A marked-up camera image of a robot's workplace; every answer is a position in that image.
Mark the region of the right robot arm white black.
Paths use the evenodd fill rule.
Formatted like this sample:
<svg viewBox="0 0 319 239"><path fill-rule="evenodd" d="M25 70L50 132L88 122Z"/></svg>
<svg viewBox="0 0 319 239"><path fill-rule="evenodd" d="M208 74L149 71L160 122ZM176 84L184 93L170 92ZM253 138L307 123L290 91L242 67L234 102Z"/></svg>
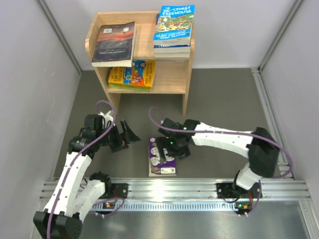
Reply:
<svg viewBox="0 0 319 239"><path fill-rule="evenodd" d="M233 131L209 126L197 120L187 119L180 124L166 118L158 131L163 135L158 142L159 149L174 158L189 157L189 145L195 145L223 149L248 160L236 173L232 184L219 188L218 197L221 199L238 200L248 197L260 179L272 178L275 174L280 150L265 128Z"/></svg>

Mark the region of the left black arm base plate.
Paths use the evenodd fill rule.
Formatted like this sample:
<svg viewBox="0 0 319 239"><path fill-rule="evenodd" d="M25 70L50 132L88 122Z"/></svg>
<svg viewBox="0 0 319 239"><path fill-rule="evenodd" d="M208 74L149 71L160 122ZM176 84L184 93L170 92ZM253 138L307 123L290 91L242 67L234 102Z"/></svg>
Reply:
<svg viewBox="0 0 319 239"><path fill-rule="evenodd" d="M128 195L128 184L127 183L112 183L107 186L105 193L100 197L100 199L110 199L110 198L127 198Z"/></svg>

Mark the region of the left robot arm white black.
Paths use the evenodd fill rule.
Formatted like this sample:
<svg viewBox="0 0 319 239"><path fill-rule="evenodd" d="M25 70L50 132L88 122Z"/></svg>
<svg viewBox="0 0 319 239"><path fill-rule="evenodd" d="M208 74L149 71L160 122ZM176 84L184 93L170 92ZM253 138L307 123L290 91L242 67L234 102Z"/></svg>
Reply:
<svg viewBox="0 0 319 239"><path fill-rule="evenodd" d="M33 223L43 239L79 238L83 222L96 201L112 194L110 176L101 172L90 176L82 192L78 190L101 147L108 146L111 152L117 152L141 140L125 120L120 123L122 132L118 131L111 111L85 117L83 128L69 142L65 165L51 198L42 211L34 214Z"/></svg>

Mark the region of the yellow 130-Storey Treehouse book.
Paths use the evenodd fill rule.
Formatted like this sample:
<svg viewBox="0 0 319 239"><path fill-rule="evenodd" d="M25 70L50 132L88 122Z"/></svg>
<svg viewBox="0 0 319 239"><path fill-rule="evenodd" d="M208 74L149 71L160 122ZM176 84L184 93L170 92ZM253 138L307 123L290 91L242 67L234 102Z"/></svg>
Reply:
<svg viewBox="0 0 319 239"><path fill-rule="evenodd" d="M153 88L156 71L155 60L136 60L132 67L113 67L109 74L108 85L125 85Z"/></svg>

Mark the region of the blue 91-Storey Treehouse book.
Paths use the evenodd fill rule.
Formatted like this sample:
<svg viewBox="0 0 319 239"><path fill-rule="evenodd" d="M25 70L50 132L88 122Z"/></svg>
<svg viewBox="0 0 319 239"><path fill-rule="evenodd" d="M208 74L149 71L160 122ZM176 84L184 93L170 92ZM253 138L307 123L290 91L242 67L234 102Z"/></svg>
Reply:
<svg viewBox="0 0 319 239"><path fill-rule="evenodd" d="M191 47L192 15L157 14L153 38L155 53L186 53Z"/></svg>

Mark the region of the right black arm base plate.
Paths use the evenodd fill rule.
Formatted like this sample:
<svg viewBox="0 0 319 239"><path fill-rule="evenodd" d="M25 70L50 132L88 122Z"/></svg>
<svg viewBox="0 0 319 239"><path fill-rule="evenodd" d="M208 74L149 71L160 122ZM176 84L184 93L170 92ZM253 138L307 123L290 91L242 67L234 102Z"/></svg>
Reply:
<svg viewBox="0 0 319 239"><path fill-rule="evenodd" d="M255 183L249 190L242 189L240 187L234 187L233 183L217 183L217 198L225 199L227 201L234 201L235 199L257 199L260 193L260 187L258 183Z"/></svg>

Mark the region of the dark sunset cover book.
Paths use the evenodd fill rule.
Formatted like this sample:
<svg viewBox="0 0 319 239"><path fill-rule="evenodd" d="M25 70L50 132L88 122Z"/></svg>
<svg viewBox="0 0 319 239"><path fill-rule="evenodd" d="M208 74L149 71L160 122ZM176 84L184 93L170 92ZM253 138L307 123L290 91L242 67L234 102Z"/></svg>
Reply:
<svg viewBox="0 0 319 239"><path fill-rule="evenodd" d="M137 27L134 21L103 25L92 57L93 67L131 67Z"/></svg>

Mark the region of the blue 26-Storey Treehouse book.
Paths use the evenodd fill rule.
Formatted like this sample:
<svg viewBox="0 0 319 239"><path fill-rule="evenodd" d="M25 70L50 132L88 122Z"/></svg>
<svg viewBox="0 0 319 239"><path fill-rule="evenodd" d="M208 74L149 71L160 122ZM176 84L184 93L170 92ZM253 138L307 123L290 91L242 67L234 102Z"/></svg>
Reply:
<svg viewBox="0 0 319 239"><path fill-rule="evenodd" d="M164 5L155 24L154 45L189 46L195 5Z"/></svg>

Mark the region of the purple Treehouse book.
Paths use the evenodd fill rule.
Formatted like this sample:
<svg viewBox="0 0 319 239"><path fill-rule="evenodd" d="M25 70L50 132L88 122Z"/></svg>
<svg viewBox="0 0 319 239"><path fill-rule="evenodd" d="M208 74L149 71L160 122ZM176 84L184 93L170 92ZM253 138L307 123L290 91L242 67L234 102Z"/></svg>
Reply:
<svg viewBox="0 0 319 239"><path fill-rule="evenodd" d="M156 144L157 137L149 137L149 176L176 176L176 160L166 161L165 164L160 164L160 155Z"/></svg>

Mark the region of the lime green 65-Storey Treehouse book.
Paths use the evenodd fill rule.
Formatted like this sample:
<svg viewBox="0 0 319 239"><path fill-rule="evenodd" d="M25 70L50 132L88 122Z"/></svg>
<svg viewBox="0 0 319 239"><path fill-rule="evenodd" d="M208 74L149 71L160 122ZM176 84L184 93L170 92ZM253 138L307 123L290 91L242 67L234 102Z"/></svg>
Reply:
<svg viewBox="0 0 319 239"><path fill-rule="evenodd" d="M142 92L150 92L151 91L149 88L135 87L135 86L125 86L125 85L110 84L109 87L110 88L114 88L114 89L130 90L130 91L142 91Z"/></svg>

